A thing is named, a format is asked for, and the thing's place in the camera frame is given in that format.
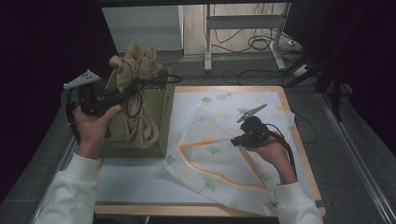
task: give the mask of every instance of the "green box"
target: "green box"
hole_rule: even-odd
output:
[[[159,76],[170,74],[169,68],[163,68]],[[117,70],[111,74],[107,89],[117,88]],[[150,84],[146,86],[147,107],[158,126],[158,141],[149,148],[132,147],[122,136],[127,116],[122,112],[113,118],[109,128],[111,136],[99,152],[99,158],[164,158],[168,144],[169,125],[175,92],[174,84]]]

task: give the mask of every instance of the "hand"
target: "hand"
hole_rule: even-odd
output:
[[[258,153],[265,161],[273,164],[279,173],[282,185],[293,184],[298,181],[286,149],[273,136],[270,136],[262,147],[245,147],[245,149]]]
[[[111,119],[120,112],[120,105],[110,107],[100,118],[90,117],[77,107],[74,111],[75,123],[80,136],[77,154],[81,157],[96,160],[99,149],[105,142],[106,127]]]

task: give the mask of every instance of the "sleeve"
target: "sleeve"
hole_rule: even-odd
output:
[[[49,185],[35,224],[92,224],[99,164],[74,154],[66,169],[58,172]]]
[[[315,202],[306,197],[300,182],[276,186],[279,223],[323,223]]]

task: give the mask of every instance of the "white metal frame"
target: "white metal frame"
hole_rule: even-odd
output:
[[[206,44],[205,44],[205,71],[212,71],[212,52],[210,44],[211,30],[231,29],[276,29],[274,41],[270,44],[271,52],[279,70],[286,70],[277,45],[282,35],[286,18],[288,17],[290,3],[287,3],[280,15],[235,15],[235,16],[210,16],[210,5],[206,5]]]

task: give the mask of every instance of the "desk leg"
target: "desk leg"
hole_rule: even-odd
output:
[[[279,45],[279,39],[280,39],[280,36],[282,35],[283,27],[285,26],[286,18],[288,17],[289,7],[290,7],[290,3],[287,3],[285,5],[285,7],[283,8],[282,14],[280,15],[280,19],[279,19],[279,25],[278,25],[277,30],[276,30],[276,35],[274,37],[274,42],[272,42],[271,45],[270,45],[270,49],[271,49],[271,52],[273,53],[273,56],[275,58],[275,62],[276,62],[277,68],[280,71],[286,70],[286,66],[283,63],[282,57],[279,54],[277,46]]]
[[[205,71],[212,71],[212,52],[210,44],[210,5],[206,5]]]

